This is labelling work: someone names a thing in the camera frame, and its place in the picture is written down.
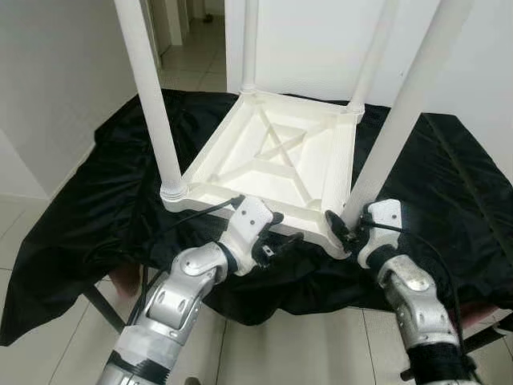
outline white plastic stool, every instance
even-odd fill
[[[252,195],[285,215],[273,231],[284,235],[302,232],[306,241],[322,246],[332,257],[343,258],[325,222],[325,210],[341,214],[346,223],[354,225],[362,206],[377,196],[472,2],[441,0],[397,103],[358,178],[357,193],[351,196],[356,125],[365,112],[364,100],[394,24],[398,0],[386,0],[383,6],[347,107],[258,90],[258,0],[246,0],[240,98],[183,177],[139,1],[115,3],[162,177],[160,195],[166,209],[200,210],[241,193]],[[227,217],[229,209],[215,214]]]

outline metal joint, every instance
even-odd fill
[[[430,279],[425,290],[414,290],[408,280],[390,271],[382,285],[394,308],[402,341],[408,350],[417,345],[447,342],[458,346],[458,338],[449,316],[436,297],[436,285]]]
[[[405,254],[393,257],[383,264],[378,273],[379,285],[383,286],[391,272],[413,291],[426,291],[434,285],[433,278]]]
[[[226,277],[227,266],[223,251],[213,242],[183,251],[173,261],[169,279],[156,290],[147,316],[179,330],[197,299]]]

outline tiled floor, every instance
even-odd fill
[[[222,19],[195,21],[185,45],[164,54],[159,75],[166,88],[226,91]],[[0,197],[2,308],[20,242],[46,205]],[[99,283],[99,290],[127,317],[133,301],[121,300],[108,280]],[[493,321],[491,317],[466,334]],[[0,385],[94,384],[116,335],[81,297],[62,317],[0,347]],[[472,354],[486,384],[513,385],[512,352],[510,335]],[[203,385],[392,385],[402,383],[398,376],[407,366],[392,314],[344,309],[298,317],[278,311],[265,324],[247,327],[204,307],[168,383],[181,385],[195,376]]]
[[[224,20],[209,24],[193,20],[182,47],[171,47],[162,56],[160,85],[184,91],[226,92]]]

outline robotic arm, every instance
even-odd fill
[[[433,278],[398,251],[399,233],[366,228],[356,237],[336,214],[327,220],[346,251],[370,269],[397,316],[402,341],[418,385],[478,385],[470,380],[458,335],[436,296]],[[402,227],[401,203],[369,205],[363,217]],[[135,325],[123,329],[98,385],[164,385],[196,321],[202,299],[229,274],[245,275],[273,251],[262,235],[283,216],[246,197],[217,242],[187,249],[161,279]]]
[[[396,314],[416,384],[477,385],[470,380],[458,335],[437,298],[433,278],[410,257],[398,252],[400,233],[371,227],[356,240],[339,217],[331,212],[326,216],[342,244],[352,249],[358,264],[363,269],[370,269],[385,291]],[[373,203],[366,208],[362,218],[401,229],[401,203],[391,199]]]
[[[164,385],[191,333],[202,299],[228,274],[249,273],[258,262],[253,256],[265,262],[261,259],[273,252],[262,245],[259,236],[282,219],[261,200],[246,197],[219,241],[180,253],[135,325],[123,329],[97,384]]]

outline doorway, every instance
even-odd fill
[[[160,86],[226,92],[224,0],[143,1]]]

